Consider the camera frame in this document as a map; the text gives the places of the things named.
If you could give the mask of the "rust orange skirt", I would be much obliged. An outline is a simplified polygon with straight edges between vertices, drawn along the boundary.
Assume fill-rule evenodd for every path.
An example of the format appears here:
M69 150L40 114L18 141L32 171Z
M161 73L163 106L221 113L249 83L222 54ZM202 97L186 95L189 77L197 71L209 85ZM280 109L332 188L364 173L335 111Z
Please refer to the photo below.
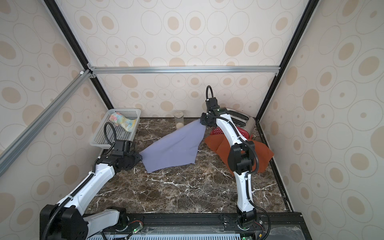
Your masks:
M255 144L255 151L259 158L259 170L258 173L263 173L268 167L268 164L274 153L263 143L252 140ZM226 165L227 169L233 176L234 173L231 171L228 165L228 157L230 153L230 144L224 134L220 135L209 135L205 138L205 143L213 152L215 152L221 158L222 162Z

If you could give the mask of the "floral pastel skirt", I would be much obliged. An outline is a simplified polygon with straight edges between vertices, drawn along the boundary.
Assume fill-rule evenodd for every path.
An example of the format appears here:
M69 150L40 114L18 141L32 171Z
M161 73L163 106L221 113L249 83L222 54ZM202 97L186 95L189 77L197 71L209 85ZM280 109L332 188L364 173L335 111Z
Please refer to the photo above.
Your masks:
M137 119L128 119L118 112L112 113L109 120L115 125L121 126L126 132L132 132L137 123Z

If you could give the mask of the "lavender purple skirt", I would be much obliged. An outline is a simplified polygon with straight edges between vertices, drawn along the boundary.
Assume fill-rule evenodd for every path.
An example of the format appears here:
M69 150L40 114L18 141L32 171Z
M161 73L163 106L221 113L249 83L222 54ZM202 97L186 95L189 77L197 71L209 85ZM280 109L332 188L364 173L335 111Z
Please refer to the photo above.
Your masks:
M205 131L196 120L151 144L140 152L146 171L194 164Z

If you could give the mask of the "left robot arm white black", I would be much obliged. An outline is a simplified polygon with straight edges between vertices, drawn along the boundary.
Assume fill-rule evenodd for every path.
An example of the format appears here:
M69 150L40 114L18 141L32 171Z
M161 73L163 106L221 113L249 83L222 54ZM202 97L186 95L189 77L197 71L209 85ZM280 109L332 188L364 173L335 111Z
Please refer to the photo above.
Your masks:
M142 160L135 144L116 140L104 155L99 156L87 177L55 205L46 205L40 212L41 240L86 240L109 227L118 232L129 226L126 210L111 207L101 213L85 216L85 210L101 188L120 171L134 168Z

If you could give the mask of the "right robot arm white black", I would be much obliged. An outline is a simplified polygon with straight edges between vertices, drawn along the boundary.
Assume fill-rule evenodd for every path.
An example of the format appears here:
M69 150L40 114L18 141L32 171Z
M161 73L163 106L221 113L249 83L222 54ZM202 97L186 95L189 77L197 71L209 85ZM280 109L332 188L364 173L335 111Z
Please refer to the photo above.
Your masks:
M248 229L257 218L257 208L251 198L251 174L253 166L259 163L255 145L239 132L229 111L221 108L216 98L207 98L206 106L207 112L202 114L201 124L219 127L230 144L228 165L237 183L238 226Z

